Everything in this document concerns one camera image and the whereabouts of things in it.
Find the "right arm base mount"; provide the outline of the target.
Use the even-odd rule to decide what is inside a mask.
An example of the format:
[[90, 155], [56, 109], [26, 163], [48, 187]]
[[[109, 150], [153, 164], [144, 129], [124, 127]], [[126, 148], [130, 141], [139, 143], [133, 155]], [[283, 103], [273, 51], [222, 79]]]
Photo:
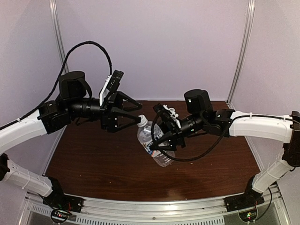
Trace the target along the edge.
[[229, 196], [224, 199], [227, 212], [255, 207], [265, 202], [263, 194], [252, 189], [253, 180], [254, 176], [249, 179], [243, 194]]

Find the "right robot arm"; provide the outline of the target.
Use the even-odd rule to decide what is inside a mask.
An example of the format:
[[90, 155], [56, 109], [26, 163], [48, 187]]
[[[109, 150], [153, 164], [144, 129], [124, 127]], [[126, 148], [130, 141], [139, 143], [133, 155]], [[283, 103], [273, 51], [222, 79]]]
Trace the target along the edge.
[[189, 115], [179, 119], [177, 113], [161, 104], [154, 106], [156, 119], [161, 119], [164, 134], [153, 138], [151, 150], [166, 154], [177, 146], [185, 147], [185, 138], [197, 135], [216, 135], [216, 142], [198, 160], [221, 141], [223, 137], [258, 137], [283, 143], [283, 155], [250, 181], [250, 189], [240, 197], [240, 203], [250, 207], [267, 188], [283, 177], [289, 170], [300, 166], [300, 113], [291, 115], [263, 115], [245, 113], [231, 109], [213, 110], [209, 94], [205, 90], [193, 89], [184, 94]]

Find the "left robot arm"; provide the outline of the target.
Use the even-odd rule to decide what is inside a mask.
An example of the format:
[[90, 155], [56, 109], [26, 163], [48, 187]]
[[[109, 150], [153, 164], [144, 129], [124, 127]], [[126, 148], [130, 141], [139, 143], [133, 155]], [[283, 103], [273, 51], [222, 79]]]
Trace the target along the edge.
[[131, 114], [142, 104], [118, 91], [124, 73], [115, 70], [106, 79], [99, 97], [92, 97], [83, 71], [72, 71], [59, 77], [60, 93], [53, 101], [43, 103], [23, 119], [0, 130], [0, 180], [11, 182], [42, 197], [49, 198], [57, 208], [67, 204], [67, 197], [57, 179], [39, 176], [15, 164], [7, 150], [37, 136], [52, 134], [79, 119], [100, 121], [101, 128], [115, 133], [139, 123]]

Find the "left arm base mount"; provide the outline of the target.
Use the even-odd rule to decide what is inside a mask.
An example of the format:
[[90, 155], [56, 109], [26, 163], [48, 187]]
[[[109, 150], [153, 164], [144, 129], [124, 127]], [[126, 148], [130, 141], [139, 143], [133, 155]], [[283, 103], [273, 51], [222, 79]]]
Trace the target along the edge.
[[57, 179], [53, 177], [47, 178], [51, 181], [52, 192], [48, 196], [43, 197], [43, 203], [55, 209], [80, 213], [83, 206], [83, 198], [65, 194]]

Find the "white water bottle cap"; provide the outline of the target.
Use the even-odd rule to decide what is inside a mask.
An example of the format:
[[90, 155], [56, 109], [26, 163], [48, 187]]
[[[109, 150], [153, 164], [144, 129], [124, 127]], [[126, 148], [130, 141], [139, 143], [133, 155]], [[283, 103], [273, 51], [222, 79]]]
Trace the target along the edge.
[[140, 122], [137, 124], [137, 126], [144, 127], [148, 123], [148, 119], [143, 114], [139, 115], [138, 117], [140, 118]]

